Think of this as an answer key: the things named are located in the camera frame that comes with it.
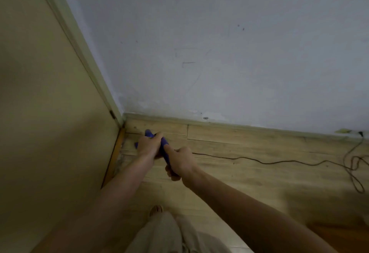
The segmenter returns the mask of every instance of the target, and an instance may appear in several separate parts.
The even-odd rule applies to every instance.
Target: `foot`
[[[157,204],[157,205],[155,205],[151,208],[149,217],[154,216],[157,213],[162,213],[163,211],[164,211],[163,207],[161,205]]]

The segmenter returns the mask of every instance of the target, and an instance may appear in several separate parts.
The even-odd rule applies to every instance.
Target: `blue tool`
[[[155,136],[149,129],[145,130],[145,136],[148,136],[149,138],[153,138]],[[163,156],[166,164],[168,165],[168,167],[170,168],[170,172],[172,174],[172,176],[179,176],[177,175],[173,170],[172,167],[170,166],[170,162],[169,162],[169,156],[167,153],[165,153],[164,150],[164,145],[169,144],[168,141],[166,141],[166,139],[162,138],[161,142],[160,142],[160,148],[159,148],[159,153]],[[138,142],[135,142],[135,147],[137,149],[138,146]]]

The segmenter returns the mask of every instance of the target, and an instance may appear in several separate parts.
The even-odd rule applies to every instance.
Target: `wooden floor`
[[[174,148],[188,146],[196,153],[246,156],[264,162],[341,163],[343,155],[358,142],[250,127],[186,125],[135,118],[129,118],[125,128],[116,172],[135,157],[134,143],[145,129],[153,133],[162,131]],[[369,145],[363,144],[354,154],[369,154]],[[298,163],[262,165],[246,159],[209,156],[196,156],[196,160],[209,174],[301,223],[352,225],[360,223],[361,215],[369,213],[368,195],[357,194],[344,169],[330,163],[309,167]],[[164,167],[163,159],[155,162],[119,221],[109,249],[123,252],[145,224],[150,208],[161,204],[172,213],[185,215],[197,230],[220,238],[232,252],[249,252],[247,245],[203,201],[182,182],[172,182]],[[355,175],[369,192],[369,167],[362,165]]]

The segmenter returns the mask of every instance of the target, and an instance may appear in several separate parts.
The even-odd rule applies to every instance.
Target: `forearm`
[[[305,226],[195,169],[183,182],[255,252],[335,252]]]
[[[144,157],[136,158],[101,190],[87,209],[61,223],[33,252],[99,252],[151,166]]]

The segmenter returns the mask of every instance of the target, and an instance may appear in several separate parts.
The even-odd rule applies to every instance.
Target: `power cord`
[[[356,170],[359,169],[359,163],[361,161],[364,162],[365,164],[367,164],[369,166],[369,163],[364,160],[364,158],[369,157],[369,155],[364,155],[364,156],[361,156],[361,157],[360,156],[352,156],[351,157],[350,166],[349,167],[346,166],[346,158],[347,158],[347,156],[350,153],[352,153],[356,148],[358,148],[364,142],[364,139],[365,138],[364,138],[363,132],[359,132],[359,134],[361,135],[360,142],[358,144],[356,144],[353,148],[351,148],[344,155],[344,157],[342,159],[342,163],[343,164],[335,163],[335,162],[332,162],[332,161],[329,161],[329,160],[324,160],[324,161],[321,161],[321,162],[316,163],[316,164],[304,163],[304,162],[300,162],[300,161],[297,161],[297,160],[283,160],[283,161],[265,163],[265,162],[262,162],[262,161],[260,161],[258,159],[253,159],[253,158],[249,158],[249,157],[228,158],[228,157],[220,157],[220,156],[215,156],[215,155],[210,155],[210,154],[205,154],[205,153],[194,153],[194,152],[192,152],[192,154],[195,154],[195,155],[206,155],[206,156],[210,156],[210,157],[215,157],[215,158],[220,158],[220,159],[228,159],[228,160],[247,159],[247,160],[252,160],[252,161],[258,162],[258,163],[263,164],[263,165],[275,165],[275,164],[279,164],[279,163],[299,163],[299,164],[306,165],[306,166],[319,166],[319,165],[324,164],[324,163],[331,163],[331,164],[334,164],[334,165],[343,167],[345,169],[345,171],[348,173],[348,175],[350,176],[350,180],[351,180],[351,182],[352,182],[353,187],[355,188],[355,190],[358,193],[360,193],[360,194],[364,194],[365,193],[364,186],[362,185],[362,183],[360,182],[360,180],[358,180],[358,178],[352,174],[352,172],[354,172],[354,171],[356,171]],[[360,188],[358,188],[356,186],[355,182],[360,185]]]

